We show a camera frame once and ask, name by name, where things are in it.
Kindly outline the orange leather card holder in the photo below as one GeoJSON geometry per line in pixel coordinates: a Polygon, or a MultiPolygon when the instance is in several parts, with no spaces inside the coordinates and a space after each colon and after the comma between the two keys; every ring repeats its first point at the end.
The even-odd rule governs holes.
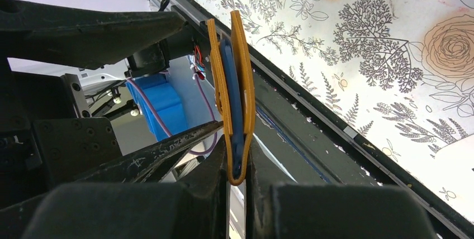
{"type": "Polygon", "coordinates": [[[250,53],[240,12],[231,11],[231,34],[218,36],[215,21],[207,21],[216,105],[224,124],[227,178],[240,185],[247,174],[255,129],[255,87],[250,53]]]}

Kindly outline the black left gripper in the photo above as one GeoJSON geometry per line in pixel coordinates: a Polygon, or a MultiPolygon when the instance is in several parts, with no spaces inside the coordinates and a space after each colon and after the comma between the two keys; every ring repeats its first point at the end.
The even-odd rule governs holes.
{"type": "MultiPolygon", "coordinates": [[[[98,69],[180,31],[177,12],[103,12],[1,0],[1,56],[98,69]]],[[[134,183],[223,127],[210,121],[125,156],[75,74],[12,71],[1,58],[1,207],[69,182],[134,183]]]]}

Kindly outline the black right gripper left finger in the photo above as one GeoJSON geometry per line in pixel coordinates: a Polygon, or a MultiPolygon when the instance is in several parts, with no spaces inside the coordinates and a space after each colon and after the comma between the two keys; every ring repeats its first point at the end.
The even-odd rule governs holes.
{"type": "Polygon", "coordinates": [[[174,183],[68,183],[39,204],[23,238],[227,238],[225,140],[174,183]]]}

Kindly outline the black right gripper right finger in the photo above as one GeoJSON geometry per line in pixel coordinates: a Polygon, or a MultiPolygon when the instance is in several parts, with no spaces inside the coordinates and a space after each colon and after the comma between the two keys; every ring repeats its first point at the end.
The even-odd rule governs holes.
{"type": "Polygon", "coordinates": [[[253,137],[247,238],[436,238],[428,216],[399,187],[297,183],[253,137]]]}

